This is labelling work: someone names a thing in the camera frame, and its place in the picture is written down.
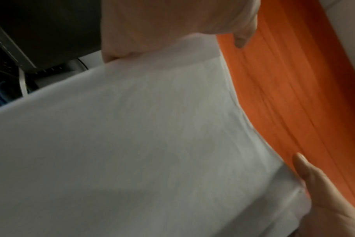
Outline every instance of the computer monitor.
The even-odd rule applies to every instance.
[[[0,0],[0,46],[25,72],[100,49],[100,0]]]

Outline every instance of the human hand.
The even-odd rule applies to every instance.
[[[312,201],[312,209],[301,220],[295,237],[355,237],[355,208],[303,155],[296,154],[293,165]]]
[[[245,46],[257,29],[260,0],[102,0],[105,62],[167,46],[192,33],[234,33]]]

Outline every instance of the wood grain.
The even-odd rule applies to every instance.
[[[303,153],[355,206],[355,71],[317,0],[263,0],[245,49],[217,36],[239,102],[292,166]]]

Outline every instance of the white fabric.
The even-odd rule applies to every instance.
[[[287,236],[308,209],[211,36],[0,108],[0,236]]]

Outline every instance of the wooden floor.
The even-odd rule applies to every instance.
[[[262,0],[245,49],[218,42],[260,134],[290,166],[302,152],[355,206],[355,72],[318,0]]]

